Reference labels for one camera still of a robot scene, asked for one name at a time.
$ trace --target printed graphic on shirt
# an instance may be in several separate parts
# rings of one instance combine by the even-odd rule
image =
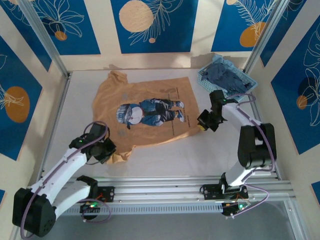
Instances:
[[[116,111],[116,119],[119,123],[125,124],[128,129],[131,125],[145,124],[152,127],[159,127],[165,122],[175,119],[185,122],[185,116],[181,109],[185,107],[182,101],[170,99],[151,98],[142,102],[122,104]]]

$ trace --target orange circle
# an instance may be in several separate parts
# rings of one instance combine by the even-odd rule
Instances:
[[[120,9],[119,19],[128,32],[138,33],[150,28],[154,14],[143,1],[130,0]]]
[[[255,25],[247,27],[240,36],[240,44],[245,48],[254,47],[266,23],[258,22]]]
[[[299,96],[296,100],[296,105],[301,110],[303,110],[307,107],[307,103],[308,103],[307,97],[303,96],[303,95]]]
[[[14,98],[16,101],[20,98],[23,99],[19,100],[19,104],[17,104],[12,100],[12,98]],[[30,100],[28,93],[22,87],[10,87],[4,95],[4,99],[9,101],[7,104],[5,104],[5,111],[12,121],[21,124],[27,120],[30,110]]]
[[[14,5],[18,5],[17,0],[8,0],[10,3],[14,4]]]
[[[226,4],[228,5],[233,5],[237,2],[238,0],[226,0]]]
[[[54,33],[54,36],[56,37],[56,39],[58,39],[60,41],[67,40],[67,34],[65,34],[63,31],[56,31]]]

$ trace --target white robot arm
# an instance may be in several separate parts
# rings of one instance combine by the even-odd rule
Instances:
[[[210,101],[211,112],[204,110],[198,118],[198,125],[205,131],[211,129],[215,132],[219,124],[229,121],[240,132],[238,161],[210,190],[217,198],[230,198],[244,189],[245,181],[254,172],[273,170],[277,154],[275,130],[272,124],[248,116],[236,100],[225,98],[222,90],[211,92]]]
[[[20,188],[14,195],[12,223],[43,237],[68,208],[83,199],[97,198],[98,182],[87,176],[80,176],[71,186],[62,188],[91,157],[103,164],[116,151],[109,137],[105,139],[108,131],[106,125],[94,122],[89,133],[71,142],[52,170],[31,188]]]

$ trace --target purple cable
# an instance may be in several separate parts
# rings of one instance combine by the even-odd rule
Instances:
[[[82,147],[80,147],[79,149],[75,150],[73,153],[71,153],[67,158],[66,160],[68,161],[70,158],[72,158],[74,155],[76,155],[77,153],[79,153],[82,149],[85,149],[87,148],[88,146],[92,145],[92,144],[95,144],[96,142],[100,141],[101,139],[103,139],[106,135],[107,135],[107,132],[108,132],[108,126],[105,122],[103,121],[93,121],[91,122],[89,125],[87,125],[84,129],[84,132],[86,132],[86,130],[88,129],[89,126],[93,125],[93,124],[103,124],[105,125],[105,131],[104,133],[98,137],[97,139],[83,145]],[[35,197],[38,195],[38,193],[40,192],[41,188],[43,188],[45,186],[45,184],[52,178],[52,176],[57,172],[59,171],[59,169],[67,162],[67,161],[63,161],[62,163],[60,163],[53,171],[52,173],[43,181],[42,183],[42,186],[38,187],[38,189],[34,192],[34,194],[32,195],[32,197],[30,198],[29,202],[27,203],[26,205],[26,208],[24,210],[24,213],[23,213],[23,216],[22,216],[22,220],[21,220],[21,225],[20,225],[20,235],[21,235],[21,238],[23,240],[28,240],[30,238],[32,238],[34,236],[34,234],[31,234],[30,236],[25,236],[24,234],[24,229],[25,229],[25,223],[26,223],[26,219],[27,219],[27,215],[28,215],[28,212],[30,210],[30,207],[31,207],[31,204],[32,202],[34,201]]]
[[[276,161],[275,161],[275,157],[274,157],[274,154],[272,152],[272,149],[271,149],[271,146],[270,146],[270,143],[264,133],[264,131],[261,129],[261,127],[256,123],[256,121],[254,121],[248,114],[246,114],[241,108],[240,108],[240,105],[242,104],[248,104],[248,103],[252,103],[256,100],[256,97],[253,96],[252,94],[248,94],[248,93],[242,93],[242,94],[235,94],[235,95],[231,95],[229,96],[228,98],[233,98],[235,96],[243,96],[243,95],[246,95],[246,96],[250,96],[252,97],[253,99],[252,100],[249,100],[249,101],[244,101],[244,102],[241,102],[241,103],[238,103],[237,105],[237,110],[243,115],[245,116],[257,129],[258,131],[260,132],[265,144],[266,144],[266,147],[268,148],[268,151],[269,151],[269,154],[270,154],[270,158],[271,158],[271,168],[270,169],[253,169],[251,172],[249,172],[241,181],[243,183],[246,182],[246,180],[252,175],[252,173],[254,172],[258,172],[258,171],[261,171],[261,172],[272,172],[274,169],[275,169],[275,165],[276,165]],[[244,184],[244,186],[246,187],[249,187],[249,188],[253,188],[253,189],[257,189],[257,190],[260,190],[262,192],[265,192],[266,193],[266,197],[264,199],[262,199],[260,202],[258,202],[257,204],[235,214],[235,215],[232,215],[232,216],[229,216],[229,218],[234,218],[235,216],[238,216],[240,214],[243,214],[247,211],[249,211],[250,209],[253,209],[257,206],[259,206],[260,204],[264,203],[265,201],[267,201],[267,199],[269,198],[269,192],[263,188],[260,188],[260,187],[257,187],[257,186],[252,186],[252,185],[249,185],[249,184]]]
[[[244,102],[240,102],[238,103],[237,106],[240,106],[242,104],[248,104],[248,103],[252,103],[256,100],[256,97],[253,96],[252,94],[248,94],[248,93],[239,93],[239,94],[234,94],[234,95],[231,95],[229,96],[228,98],[233,98],[235,96],[249,96],[249,97],[252,97],[253,99],[252,100],[249,100],[249,101],[244,101]],[[271,158],[271,168],[270,169],[253,169],[251,172],[249,172],[246,176],[244,176],[244,178],[242,179],[242,182],[245,182],[251,175],[252,173],[254,172],[272,172],[274,169],[275,169],[275,165],[276,165],[276,161],[275,161],[275,157],[274,157],[274,154],[272,152],[272,149],[271,149],[271,146],[270,146],[270,143],[264,133],[264,131],[261,129],[261,127],[256,123],[256,121],[252,120],[251,117],[246,114],[240,107],[237,107],[237,110],[243,115],[245,116],[257,129],[258,131],[260,132],[265,144],[266,144],[266,147],[268,149],[268,152],[270,154],[270,158]]]
[[[104,224],[104,223],[106,223],[107,221],[109,221],[109,219],[111,218],[111,215],[112,215],[111,209],[110,209],[110,207],[109,207],[105,202],[100,201],[100,200],[98,200],[98,199],[94,199],[94,198],[86,198],[86,199],[83,199],[83,200],[81,200],[81,201],[78,201],[78,203],[83,203],[83,202],[99,202],[99,203],[103,204],[103,205],[109,210],[109,216],[108,216],[106,219],[101,220],[101,221],[89,221],[89,220],[85,219],[85,212],[86,212],[88,209],[90,209],[90,208],[87,208],[86,210],[84,210],[84,211],[82,212],[82,215],[81,215],[83,221],[85,221],[86,223],[89,223],[89,224]]]
[[[249,211],[249,210],[251,210],[251,209],[253,209],[253,208],[255,208],[255,207],[257,207],[257,206],[259,206],[260,204],[263,204],[265,201],[267,201],[267,199],[269,198],[269,192],[267,191],[267,190],[265,190],[265,189],[263,189],[263,188],[261,188],[261,187],[257,187],[257,186],[252,186],[252,185],[249,185],[249,184],[244,184],[246,187],[249,187],[249,188],[252,188],[252,189],[257,189],[257,190],[260,190],[260,191],[262,191],[262,192],[265,192],[266,193],[266,197],[264,198],[264,199],[262,199],[260,202],[258,202],[257,204],[255,204],[255,205],[253,205],[253,206],[250,206],[250,207],[248,207],[247,209],[245,209],[245,210],[242,210],[241,212],[238,212],[238,213],[236,213],[236,214],[234,214],[234,215],[232,215],[232,216],[227,216],[227,218],[234,218],[234,217],[236,217],[236,216],[238,216],[238,215],[240,215],[240,214],[243,214],[243,213],[245,213],[245,212],[247,212],[247,211]]]

